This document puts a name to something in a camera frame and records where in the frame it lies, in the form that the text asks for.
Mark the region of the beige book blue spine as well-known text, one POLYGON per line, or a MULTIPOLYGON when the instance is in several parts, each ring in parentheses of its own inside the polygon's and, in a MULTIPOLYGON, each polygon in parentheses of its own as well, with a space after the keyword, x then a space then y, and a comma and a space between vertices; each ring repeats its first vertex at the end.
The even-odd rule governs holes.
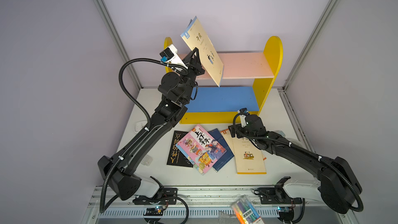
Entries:
POLYGON ((198 49, 202 66, 215 84, 220 87, 224 63, 220 59, 197 16, 189 23, 188 27, 181 34, 181 38, 191 50, 194 48, 198 49))

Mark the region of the pink cartoon cover book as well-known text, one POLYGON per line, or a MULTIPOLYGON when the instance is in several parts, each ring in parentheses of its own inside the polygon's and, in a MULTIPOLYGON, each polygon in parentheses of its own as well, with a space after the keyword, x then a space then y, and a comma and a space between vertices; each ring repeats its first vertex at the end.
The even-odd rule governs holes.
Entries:
POLYGON ((215 165, 217 154, 221 153, 215 144, 214 138, 198 124, 176 146, 203 175, 215 165))

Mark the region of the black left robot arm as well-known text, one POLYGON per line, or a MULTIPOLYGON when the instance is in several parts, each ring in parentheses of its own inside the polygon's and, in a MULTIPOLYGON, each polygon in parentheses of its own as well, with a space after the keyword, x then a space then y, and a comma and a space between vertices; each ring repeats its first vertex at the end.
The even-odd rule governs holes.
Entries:
POLYGON ((98 161, 104 179, 101 203, 105 203, 109 188, 121 200, 127 200, 132 196, 152 198, 160 192, 160 182, 153 177, 138 176, 135 173, 136 169, 160 138, 181 121, 188 110, 187 105, 196 98, 196 78, 205 73, 197 48, 186 55, 183 65, 168 64, 168 67, 177 68, 179 71, 163 76, 158 87, 162 94, 161 101, 153 115, 149 115, 137 99, 131 97, 135 106, 144 113, 147 124, 113 156, 103 156, 98 161))

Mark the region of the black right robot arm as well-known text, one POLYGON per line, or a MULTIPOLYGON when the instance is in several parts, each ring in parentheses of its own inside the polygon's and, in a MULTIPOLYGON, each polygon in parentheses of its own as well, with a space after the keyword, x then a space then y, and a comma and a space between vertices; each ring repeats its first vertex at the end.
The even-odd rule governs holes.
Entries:
POLYGON ((282 157, 309 172, 314 180, 298 183, 286 177, 279 186, 290 198, 311 199, 333 211, 346 214, 362 212, 362 187, 349 163, 341 158, 321 156, 292 143, 282 135, 268 131, 261 118, 248 112, 237 113, 229 126, 233 138, 246 138, 259 150, 282 157))

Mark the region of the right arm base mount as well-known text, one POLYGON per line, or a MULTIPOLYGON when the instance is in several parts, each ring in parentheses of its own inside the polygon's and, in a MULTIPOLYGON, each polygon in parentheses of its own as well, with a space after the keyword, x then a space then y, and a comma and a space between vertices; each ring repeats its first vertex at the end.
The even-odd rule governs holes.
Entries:
POLYGON ((302 198, 291 198, 283 189, 284 184, 291 177, 285 176, 276 185, 271 187, 261 187, 253 190, 253 193, 260 198, 262 204, 302 204, 302 198))

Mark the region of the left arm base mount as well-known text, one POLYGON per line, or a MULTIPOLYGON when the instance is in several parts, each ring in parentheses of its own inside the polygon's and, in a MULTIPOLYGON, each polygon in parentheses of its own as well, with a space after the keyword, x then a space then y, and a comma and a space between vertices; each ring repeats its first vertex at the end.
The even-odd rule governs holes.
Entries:
POLYGON ((136 196, 132 203, 138 206, 148 205, 144 216, 163 216, 163 212, 170 205, 176 205, 177 194, 178 188, 160 188, 152 198, 149 198, 149 201, 143 196, 136 196))

